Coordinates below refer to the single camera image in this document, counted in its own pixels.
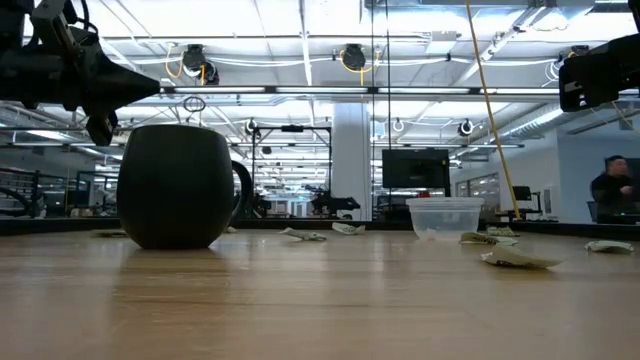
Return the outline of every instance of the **fluorescent light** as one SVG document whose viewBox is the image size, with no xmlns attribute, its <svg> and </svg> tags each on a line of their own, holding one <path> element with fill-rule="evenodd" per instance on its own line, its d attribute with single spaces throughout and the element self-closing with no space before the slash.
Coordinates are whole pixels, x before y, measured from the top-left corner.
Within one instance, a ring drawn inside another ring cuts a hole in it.
<svg viewBox="0 0 640 360">
<path fill-rule="evenodd" d="M 71 143 L 69 145 L 74 146 L 74 147 L 94 147 L 94 146 L 97 146 L 94 143 Z M 118 147 L 118 146 L 122 146 L 122 145 L 125 145 L 125 144 L 112 143 L 109 146 Z"/>
<path fill-rule="evenodd" d="M 420 88 L 420 87 L 400 87 L 400 88 L 380 88 L 378 92 L 382 94 L 468 94 L 469 88 Z"/>
<path fill-rule="evenodd" d="M 277 93 L 283 94 L 366 94 L 368 91 L 366 87 L 281 86 L 276 88 Z"/>
<path fill-rule="evenodd" d="M 10 143 L 13 146 L 64 146 L 62 143 L 51 143 L 51 142 L 33 142 L 33 143 Z"/>
<path fill-rule="evenodd" d="M 180 86 L 173 88 L 173 92 L 177 94 L 242 94 L 263 93 L 264 91 L 265 88 L 259 86 Z"/>
<path fill-rule="evenodd" d="M 557 118 L 562 113 L 563 113 L 562 109 L 555 109 L 555 110 L 549 111 L 548 113 L 546 113 L 544 115 L 541 115 L 541 116 L 539 116 L 539 117 L 527 122 L 526 124 L 520 125 L 520 126 L 514 128 L 514 129 L 511 129 L 511 130 L 505 132 L 504 134 L 502 134 L 502 136 L 510 135 L 510 134 L 512 134 L 512 133 L 514 133 L 516 131 L 519 131 L 520 129 L 522 129 L 524 127 L 529 126 L 529 125 L 534 125 L 534 124 L 535 125 L 541 125 L 541 124 L 547 123 L 547 122 Z"/>
<path fill-rule="evenodd" d="M 172 86 L 176 86 L 176 83 L 174 83 L 171 79 L 169 78 L 161 78 L 160 81 L 162 82 L 168 82 L 169 84 L 171 84 Z"/>
<path fill-rule="evenodd" d="M 516 149 L 516 148 L 522 148 L 524 147 L 523 144 L 504 144 L 502 145 L 503 149 Z M 498 148 L 498 145 L 473 145 L 473 148 L 476 151 L 478 149 L 496 149 Z"/>
<path fill-rule="evenodd" d="M 489 94 L 502 94 L 502 95 L 554 95 L 558 94 L 559 90 L 556 88 L 497 88 L 487 89 Z"/>
<path fill-rule="evenodd" d="M 232 145 L 233 147 L 253 147 L 253 144 L 249 144 L 249 143 L 229 143 L 229 145 Z M 269 142 L 262 142 L 260 144 L 256 143 L 256 147 L 261 147 L 261 146 L 270 146 L 270 147 L 327 147 L 327 145 L 323 144 L 323 143 L 296 143 L 296 142 L 291 142 L 291 143 L 269 143 Z"/>
<path fill-rule="evenodd" d="M 456 145 L 456 144 L 434 144 L 434 143 L 430 143 L 430 142 L 419 142 L 419 141 L 401 141 L 398 142 L 398 145 L 411 145 L 411 146 L 426 146 L 426 147 L 433 147 L 433 148 L 440 148 L 440 149 L 459 149 L 462 147 L 462 145 Z"/>
<path fill-rule="evenodd" d="M 44 137 L 51 140 L 67 140 L 68 137 L 64 134 L 61 134 L 57 131 L 47 131 L 47 130 L 31 130 L 27 131 L 27 133 L 31 135 L 37 135 L 40 137 Z"/>
<path fill-rule="evenodd" d="M 104 156 L 105 155 L 105 154 L 103 154 L 103 153 L 101 153 L 99 151 L 96 151 L 96 150 L 93 150 L 93 149 L 89 149 L 89 148 L 78 148 L 78 150 L 80 150 L 82 152 L 85 152 L 87 154 L 91 154 L 91 155 L 98 155 L 98 156 Z"/>
</svg>

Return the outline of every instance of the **wooden table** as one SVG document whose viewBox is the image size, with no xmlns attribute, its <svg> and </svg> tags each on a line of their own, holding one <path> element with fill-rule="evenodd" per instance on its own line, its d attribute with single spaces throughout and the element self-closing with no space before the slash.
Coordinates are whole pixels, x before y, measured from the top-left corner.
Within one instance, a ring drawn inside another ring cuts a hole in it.
<svg viewBox="0 0 640 360">
<path fill-rule="evenodd" d="M 0 359 L 637 359 L 640 259 L 528 235 L 549 271 L 411 232 L 224 235 L 138 250 L 90 233 L 0 238 Z"/>
</svg>

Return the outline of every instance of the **plastic container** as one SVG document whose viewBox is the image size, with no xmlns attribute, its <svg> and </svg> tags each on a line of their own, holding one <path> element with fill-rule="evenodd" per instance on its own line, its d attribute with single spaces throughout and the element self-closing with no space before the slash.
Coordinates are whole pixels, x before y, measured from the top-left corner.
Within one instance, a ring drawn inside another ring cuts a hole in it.
<svg viewBox="0 0 640 360">
<path fill-rule="evenodd" d="M 482 198 L 408 199 L 413 230 L 421 239 L 460 240 L 460 235 L 478 231 Z"/>
</svg>

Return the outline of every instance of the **paper scrap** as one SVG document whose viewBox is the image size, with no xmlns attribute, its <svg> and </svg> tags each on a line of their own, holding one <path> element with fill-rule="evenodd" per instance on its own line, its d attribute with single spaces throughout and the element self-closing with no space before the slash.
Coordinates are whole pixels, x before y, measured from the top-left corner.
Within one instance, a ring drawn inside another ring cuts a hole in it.
<svg viewBox="0 0 640 360">
<path fill-rule="evenodd" d="M 507 236 L 507 237 L 516 237 L 520 236 L 511 230 L 510 227 L 497 227 L 497 226 L 489 226 L 487 227 L 487 234 L 491 236 Z"/>
<path fill-rule="evenodd" d="M 584 248 L 588 251 L 593 252 L 608 252 L 617 254 L 631 254 L 634 251 L 633 246 L 629 243 L 608 240 L 591 241 L 587 243 Z"/>
<path fill-rule="evenodd" d="M 327 240 L 327 237 L 316 233 L 316 232 L 306 232 L 306 231 L 298 231 L 292 228 L 286 228 L 284 231 L 281 231 L 280 234 L 289 235 L 293 237 L 297 237 L 298 239 L 304 241 L 324 241 Z"/>
<path fill-rule="evenodd" d="M 492 265 L 526 268 L 548 268 L 562 262 L 562 260 L 528 255 L 514 246 L 505 244 L 497 244 L 490 253 L 482 254 L 480 258 Z"/>
<path fill-rule="evenodd" d="M 345 235 L 362 235 L 364 234 L 366 226 L 361 225 L 361 226 L 355 227 L 347 224 L 333 223 L 331 224 L 331 228 Z"/>
<path fill-rule="evenodd" d="M 518 240 L 514 240 L 508 237 L 501 236 L 489 236 L 485 234 L 480 234 L 476 232 L 466 232 L 462 234 L 460 237 L 461 244 L 485 244 L 485 245 L 495 245 L 495 244 L 503 244 L 507 246 L 513 246 L 518 243 Z"/>
</svg>

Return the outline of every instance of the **man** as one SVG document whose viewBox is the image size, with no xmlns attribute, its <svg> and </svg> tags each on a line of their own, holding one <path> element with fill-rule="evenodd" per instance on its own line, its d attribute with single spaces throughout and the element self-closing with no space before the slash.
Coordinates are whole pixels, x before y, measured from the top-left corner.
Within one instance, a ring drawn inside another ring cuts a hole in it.
<svg viewBox="0 0 640 360">
<path fill-rule="evenodd" d="M 591 195 L 598 204 L 598 223 L 634 224 L 634 220 L 619 216 L 625 212 L 636 212 L 627 161 L 615 155 L 606 159 L 606 165 L 607 171 L 591 182 Z"/>
</svg>

